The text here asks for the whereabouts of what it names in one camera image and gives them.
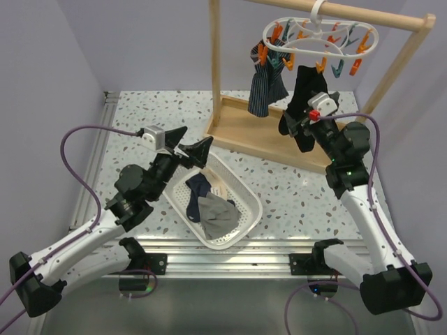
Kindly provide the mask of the black underwear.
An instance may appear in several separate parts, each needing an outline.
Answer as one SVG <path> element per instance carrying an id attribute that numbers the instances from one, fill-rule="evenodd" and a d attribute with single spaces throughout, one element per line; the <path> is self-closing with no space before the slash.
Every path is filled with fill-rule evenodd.
<path id="1" fill-rule="evenodd" d="M 323 74 L 318 73 L 315 67 L 298 66 L 293 97 L 279 122 L 281 135 L 289 135 L 285 114 L 299 120 L 302 113 L 309 107 L 307 101 L 321 92 L 328 93 Z M 302 129 L 299 129 L 294 139 L 301 152 L 306 153 L 314 149 L 315 139 L 311 135 L 306 136 Z"/>

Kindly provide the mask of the navy underwear with beige band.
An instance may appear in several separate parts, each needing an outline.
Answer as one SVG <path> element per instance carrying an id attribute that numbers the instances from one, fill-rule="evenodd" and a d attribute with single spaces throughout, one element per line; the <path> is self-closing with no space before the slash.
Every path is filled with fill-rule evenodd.
<path id="1" fill-rule="evenodd" d="M 186 207 L 186 217 L 193 223 L 213 225 L 237 223 L 235 206 L 211 192 L 211 184 L 202 173 L 195 174 L 185 181 L 191 191 Z"/>

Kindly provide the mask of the navy striped underwear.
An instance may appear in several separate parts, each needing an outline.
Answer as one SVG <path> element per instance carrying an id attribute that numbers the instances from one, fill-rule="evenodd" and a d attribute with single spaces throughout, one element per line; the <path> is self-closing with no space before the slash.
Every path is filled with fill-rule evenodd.
<path id="1" fill-rule="evenodd" d="M 285 68 L 284 61 L 290 61 L 291 55 L 270 50 L 260 40 L 251 49 L 250 57 L 255 73 L 251 82 L 248 112 L 256 117 L 267 117 L 269 105 L 288 96 L 281 74 Z"/>

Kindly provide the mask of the grey underwear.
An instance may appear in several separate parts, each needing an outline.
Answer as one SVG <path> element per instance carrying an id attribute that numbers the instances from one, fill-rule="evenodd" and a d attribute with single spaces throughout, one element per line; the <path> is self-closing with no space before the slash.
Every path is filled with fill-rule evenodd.
<path id="1" fill-rule="evenodd" d="M 223 237 L 237 226 L 240 213 L 237 207 L 211 192 L 198 198 L 200 224 L 207 240 Z"/>

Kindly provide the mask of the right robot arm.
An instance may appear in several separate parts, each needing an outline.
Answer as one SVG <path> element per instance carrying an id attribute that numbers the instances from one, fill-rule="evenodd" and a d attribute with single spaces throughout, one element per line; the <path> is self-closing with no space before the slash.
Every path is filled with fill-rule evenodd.
<path id="1" fill-rule="evenodd" d="M 297 119 L 285 116 L 286 124 L 291 135 L 315 140 L 330 159 L 327 183 L 351 215 L 371 260 L 359 258 L 338 239 L 327 239 L 314 244 L 308 265 L 320 274 L 333 269 L 345 276 L 374 315 L 417 306 L 432 270 L 415 260 L 384 216 L 372 183 L 374 170 L 363 162 L 370 151 L 370 131 L 357 121 L 338 128 L 338 96 L 312 93 Z"/>

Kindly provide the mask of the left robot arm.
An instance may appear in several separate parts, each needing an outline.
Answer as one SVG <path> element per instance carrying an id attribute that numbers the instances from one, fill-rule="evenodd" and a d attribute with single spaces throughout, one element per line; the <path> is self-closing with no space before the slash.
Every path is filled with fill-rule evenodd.
<path id="1" fill-rule="evenodd" d="M 145 252 L 126 233 L 140 225 L 154 211 L 151 204 L 165 191 L 180 167 L 207 165 L 213 138 L 181 144 L 188 128 L 165 131 L 157 126 L 133 133 L 108 131 L 138 137 L 156 155 L 147 167 L 128 164 L 114 184 L 115 195 L 106 204 L 98 196 L 96 215 L 52 245 L 28 255 L 18 252 L 9 260 L 11 292 L 15 292 L 30 318 L 53 309 L 73 288 L 106 274 L 146 272 Z"/>

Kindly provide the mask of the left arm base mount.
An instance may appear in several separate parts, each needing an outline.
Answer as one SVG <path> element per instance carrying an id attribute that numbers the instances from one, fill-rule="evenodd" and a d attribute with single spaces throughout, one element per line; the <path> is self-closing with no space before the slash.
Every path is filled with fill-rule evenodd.
<path id="1" fill-rule="evenodd" d="M 165 253 L 147 253 L 132 260 L 125 270 L 118 272 L 118 288 L 128 299 L 148 297 L 158 287 L 159 277 L 166 274 L 168 265 Z"/>

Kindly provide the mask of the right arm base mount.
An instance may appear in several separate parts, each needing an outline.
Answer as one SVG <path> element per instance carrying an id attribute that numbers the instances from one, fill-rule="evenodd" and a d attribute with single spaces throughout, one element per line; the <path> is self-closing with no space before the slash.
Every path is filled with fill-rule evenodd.
<path id="1" fill-rule="evenodd" d="M 336 295 L 338 286 L 333 282 L 337 281 L 338 273 L 334 269 L 317 265 L 311 253 L 290 253 L 288 258 L 291 275 L 305 277 L 309 291 L 327 298 Z"/>

